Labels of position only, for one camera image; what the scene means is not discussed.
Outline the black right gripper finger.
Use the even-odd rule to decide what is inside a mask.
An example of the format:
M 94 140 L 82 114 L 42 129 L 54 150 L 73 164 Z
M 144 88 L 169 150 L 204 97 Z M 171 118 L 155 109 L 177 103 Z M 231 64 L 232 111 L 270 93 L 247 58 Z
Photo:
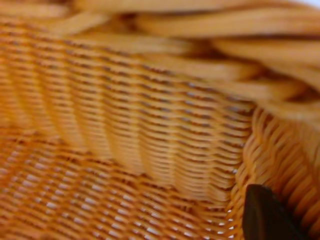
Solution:
M 276 195 L 260 184 L 250 184 L 246 189 L 243 236 L 246 240 L 304 240 L 306 238 Z

